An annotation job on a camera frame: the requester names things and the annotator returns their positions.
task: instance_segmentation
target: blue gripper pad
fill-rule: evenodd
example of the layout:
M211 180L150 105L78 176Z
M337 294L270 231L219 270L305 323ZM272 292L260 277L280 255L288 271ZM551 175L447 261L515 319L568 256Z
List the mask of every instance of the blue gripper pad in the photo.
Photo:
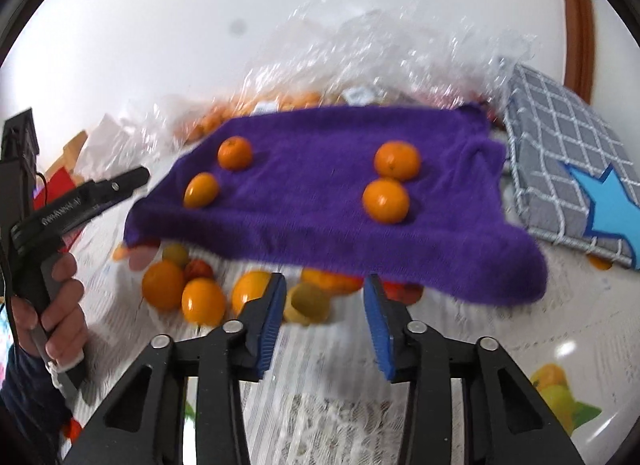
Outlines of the blue gripper pad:
M377 276L369 276L364 282L364 310L367 314L371 341L373 342L378 367L386 380L391 381L396 375L394 361L394 340L389 330L380 301L386 301L385 292Z
M287 297L287 282L284 276L280 273L272 273L264 295L270 297L271 301L262 331L258 335L256 368L259 379L262 379L267 369L271 367L271 357L273 357L273 350L276 346L276 340L278 340L278 331L282 324L284 302Z

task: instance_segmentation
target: blue star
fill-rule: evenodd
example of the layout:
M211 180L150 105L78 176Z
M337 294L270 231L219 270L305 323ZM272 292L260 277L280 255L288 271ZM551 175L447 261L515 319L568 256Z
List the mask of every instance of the blue star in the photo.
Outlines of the blue star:
M640 207L626 193L626 189L612 165L602 176L563 164L591 201L585 236L625 239L631 248L631 265L640 270Z

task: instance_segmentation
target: sleeve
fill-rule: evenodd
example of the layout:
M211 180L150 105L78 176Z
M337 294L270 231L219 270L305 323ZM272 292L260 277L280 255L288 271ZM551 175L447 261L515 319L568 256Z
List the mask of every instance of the sleeve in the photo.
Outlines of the sleeve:
M71 412L53 386L44 362L12 346L0 397L43 463L57 463L60 431L71 419Z

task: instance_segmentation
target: purple towel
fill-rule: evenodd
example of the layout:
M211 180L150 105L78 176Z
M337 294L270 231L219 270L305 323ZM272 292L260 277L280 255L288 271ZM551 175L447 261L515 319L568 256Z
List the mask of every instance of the purple towel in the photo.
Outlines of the purple towel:
M545 260L524 230L504 220L504 147L488 130L473 106L344 106L234 119L134 204L125 242L183 240L230 259L377 272L465 301L535 301L545 292ZM254 147L246 171L217 165L218 147L232 135ZM374 154L389 140L411 142L422 156L418 178L405 184L409 214L392 226L375 223L362 208L362 192L377 178ZM220 195L204 209L185 209L184 190L202 171L215 175Z

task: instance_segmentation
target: gray checkered cushion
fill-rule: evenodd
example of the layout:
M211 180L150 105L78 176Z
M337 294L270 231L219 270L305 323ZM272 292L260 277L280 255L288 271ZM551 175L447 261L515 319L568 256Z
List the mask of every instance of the gray checkered cushion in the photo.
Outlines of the gray checkered cushion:
M590 201L561 165L599 177L613 164L638 203L640 181L620 139L580 97L542 73L517 66L510 84L504 122L516 209L528 231L630 266L626 241L584 236Z

